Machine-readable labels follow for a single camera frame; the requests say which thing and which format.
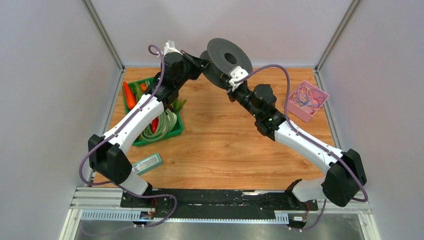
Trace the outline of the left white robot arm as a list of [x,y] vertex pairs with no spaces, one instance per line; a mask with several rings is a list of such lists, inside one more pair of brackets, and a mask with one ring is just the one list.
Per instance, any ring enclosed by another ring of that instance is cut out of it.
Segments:
[[196,80],[208,64],[207,59],[184,51],[166,53],[161,58],[160,72],[135,107],[102,136],[94,134],[88,140],[89,166],[133,193],[134,202],[142,208],[152,203],[153,194],[147,190],[149,184],[133,171],[126,154],[143,130],[170,107],[182,86],[188,80]]

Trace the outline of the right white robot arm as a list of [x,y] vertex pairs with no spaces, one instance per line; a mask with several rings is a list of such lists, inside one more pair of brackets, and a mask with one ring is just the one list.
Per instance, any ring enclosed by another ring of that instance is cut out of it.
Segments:
[[297,151],[316,165],[324,177],[296,180],[285,195],[286,205],[299,209],[310,200],[329,200],[345,207],[367,183],[359,153],[330,146],[298,127],[276,107],[276,96],[269,84],[259,84],[250,90],[247,84],[230,84],[227,95],[238,102],[254,118],[254,125],[263,135]]

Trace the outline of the dark grey cable spool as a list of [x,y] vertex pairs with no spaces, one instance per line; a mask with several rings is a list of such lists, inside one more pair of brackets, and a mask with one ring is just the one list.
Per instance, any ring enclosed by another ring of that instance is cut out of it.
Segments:
[[207,49],[200,58],[208,59],[209,65],[202,72],[216,87],[227,90],[230,86],[230,72],[241,66],[248,74],[253,71],[253,65],[247,54],[235,43],[224,38],[213,38],[207,44]]

